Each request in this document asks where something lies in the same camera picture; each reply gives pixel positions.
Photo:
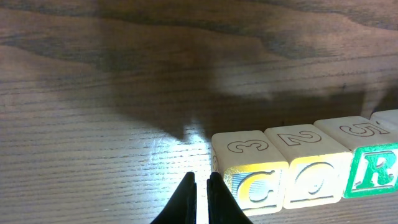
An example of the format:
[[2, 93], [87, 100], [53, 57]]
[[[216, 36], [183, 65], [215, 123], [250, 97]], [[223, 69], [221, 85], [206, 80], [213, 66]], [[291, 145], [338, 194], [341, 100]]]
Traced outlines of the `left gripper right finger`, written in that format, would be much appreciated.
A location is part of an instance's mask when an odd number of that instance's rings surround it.
[[206, 181], [209, 224], [252, 224], [218, 172]]

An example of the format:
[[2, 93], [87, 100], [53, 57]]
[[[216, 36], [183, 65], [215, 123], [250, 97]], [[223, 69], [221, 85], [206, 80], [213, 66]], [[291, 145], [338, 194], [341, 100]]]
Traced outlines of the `green R block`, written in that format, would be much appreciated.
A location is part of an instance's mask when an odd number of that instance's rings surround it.
[[397, 133], [361, 116], [320, 119], [314, 125], [353, 154], [344, 198], [397, 191]]

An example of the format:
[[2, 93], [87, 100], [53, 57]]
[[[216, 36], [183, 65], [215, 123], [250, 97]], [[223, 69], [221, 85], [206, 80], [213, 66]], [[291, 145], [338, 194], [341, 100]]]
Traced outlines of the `blue L block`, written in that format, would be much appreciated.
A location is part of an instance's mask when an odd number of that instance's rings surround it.
[[392, 131], [397, 131], [398, 110], [378, 111], [371, 115], [371, 121]]

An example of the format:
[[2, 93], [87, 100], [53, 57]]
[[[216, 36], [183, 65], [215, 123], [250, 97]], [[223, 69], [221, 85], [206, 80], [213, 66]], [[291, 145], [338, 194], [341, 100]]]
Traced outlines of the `yellow C block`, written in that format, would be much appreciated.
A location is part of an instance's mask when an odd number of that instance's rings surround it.
[[217, 133], [211, 146], [211, 170], [221, 174], [245, 215], [282, 209], [289, 163], [262, 131]]

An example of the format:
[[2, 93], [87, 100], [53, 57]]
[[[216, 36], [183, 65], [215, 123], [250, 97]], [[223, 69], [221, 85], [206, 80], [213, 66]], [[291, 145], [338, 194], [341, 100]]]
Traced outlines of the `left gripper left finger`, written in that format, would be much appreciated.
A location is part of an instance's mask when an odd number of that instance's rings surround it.
[[163, 210], [150, 224], [196, 224], [197, 184], [187, 172]]

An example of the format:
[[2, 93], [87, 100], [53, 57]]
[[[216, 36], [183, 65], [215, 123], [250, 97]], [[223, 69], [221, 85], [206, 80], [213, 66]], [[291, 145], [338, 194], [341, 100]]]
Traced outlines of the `yellow O block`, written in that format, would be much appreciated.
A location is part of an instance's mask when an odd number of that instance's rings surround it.
[[284, 208], [339, 202], [352, 153], [312, 124], [268, 128], [264, 134], [289, 163]]

